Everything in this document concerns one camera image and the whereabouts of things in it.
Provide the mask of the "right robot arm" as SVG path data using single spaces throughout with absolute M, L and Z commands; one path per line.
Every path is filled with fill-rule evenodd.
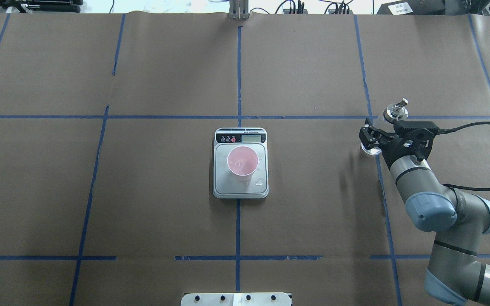
M 430 121 L 389 120 L 383 130 L 370 118 L 360 128 L 365 152 L 379 151 L 414 226 L 435 232 L 424 289 L 452 306 L 469 300 L 490 306 L 490 265 L 478 260 L 482 235 L 490 234 L 490 200 L 473 187 L 441 184 L 427 158 L 435 136 L 478 125 L 441 129 Z

